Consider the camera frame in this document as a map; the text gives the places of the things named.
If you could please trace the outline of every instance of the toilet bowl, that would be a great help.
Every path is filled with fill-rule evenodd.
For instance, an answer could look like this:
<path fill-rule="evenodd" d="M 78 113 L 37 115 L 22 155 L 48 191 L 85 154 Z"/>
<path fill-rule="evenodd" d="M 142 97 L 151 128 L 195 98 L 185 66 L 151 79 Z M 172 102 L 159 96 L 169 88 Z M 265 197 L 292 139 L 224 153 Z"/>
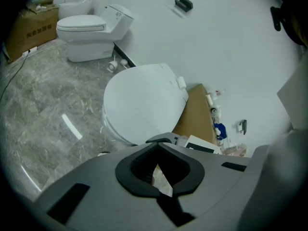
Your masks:
<path fill-rule="evenodd" d="M 109 5 L 101 16 L 75 15 L 57 23 L 57 34 L 67 43 L 72 62 L 111 57 L 114 41 L 121 40 L 133 21 L 126 8 Z"/>
<path fill-rule="evenodd" d="M 172 132 L 188 100 L 186 89 L 167 64 L 126 69 L 107 84 L 103 121 L 110 134 L 127 144 L 144 144 Z"/>
<path fill-rule="evenodd" d="M 91 6 L 92 0 L 60 3 L 58 18 L 59 20 L 62 20 L 73 15 L 87 14 L 90 11 Z"/>

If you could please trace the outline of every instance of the toilet tank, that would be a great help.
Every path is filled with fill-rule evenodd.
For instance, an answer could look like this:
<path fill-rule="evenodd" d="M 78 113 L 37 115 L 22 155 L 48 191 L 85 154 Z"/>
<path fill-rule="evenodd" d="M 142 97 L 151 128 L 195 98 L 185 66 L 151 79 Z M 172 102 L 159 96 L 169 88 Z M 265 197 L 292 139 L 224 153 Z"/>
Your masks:
<path fill-rule="evenodd" d="M 92 7 L 92 0 L 81 0 L 79 2 L 65 2 L 59 4 L 59 20 L 63 18 L 87 14 Z"/>
<path fill-rule="evenodd" d="M 107 23 L 114 40 L 121 40 L 127 33 L 134 18 L 132 13 L 121 5 L 110 4 L 101 15 Z"/>

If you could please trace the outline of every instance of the baseboard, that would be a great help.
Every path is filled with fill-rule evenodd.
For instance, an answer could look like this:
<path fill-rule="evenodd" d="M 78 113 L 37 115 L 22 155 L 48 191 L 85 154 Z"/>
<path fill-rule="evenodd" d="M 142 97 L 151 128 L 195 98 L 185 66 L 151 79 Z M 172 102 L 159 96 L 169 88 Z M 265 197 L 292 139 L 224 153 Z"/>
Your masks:
<path fill-rule="evenodd" d="M 123 59 L 125 59 L 129 65 L 129 67 L 135 67 L 136 65 L 129 59 L 129 57 L 115 44 L 114 50 L 116 53 L 120 55 Z"/>

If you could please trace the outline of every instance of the toilet base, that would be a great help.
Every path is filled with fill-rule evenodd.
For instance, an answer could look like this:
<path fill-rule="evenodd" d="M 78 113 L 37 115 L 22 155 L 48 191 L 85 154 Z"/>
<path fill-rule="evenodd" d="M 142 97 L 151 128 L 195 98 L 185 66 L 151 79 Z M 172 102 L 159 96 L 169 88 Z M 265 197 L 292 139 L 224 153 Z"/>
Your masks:
<path fill-rule="evenodd" d="M 91 43 L 91 44 L 67 44 L 68 59 L 72 62 L 84 62 L 112 56 L 115 44 Z"/>

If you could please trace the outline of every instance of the white panel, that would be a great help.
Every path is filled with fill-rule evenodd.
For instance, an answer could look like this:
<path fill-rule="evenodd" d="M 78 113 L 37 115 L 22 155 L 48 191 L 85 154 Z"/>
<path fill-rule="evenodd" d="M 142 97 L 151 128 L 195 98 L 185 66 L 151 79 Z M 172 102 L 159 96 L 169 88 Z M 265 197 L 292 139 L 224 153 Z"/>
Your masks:
<path fill-rule="evenodd" d="M 294 129 L 308 128 L 308 52 L 300 67 L 279 90 L 278 97 L 291 119 Z"/>

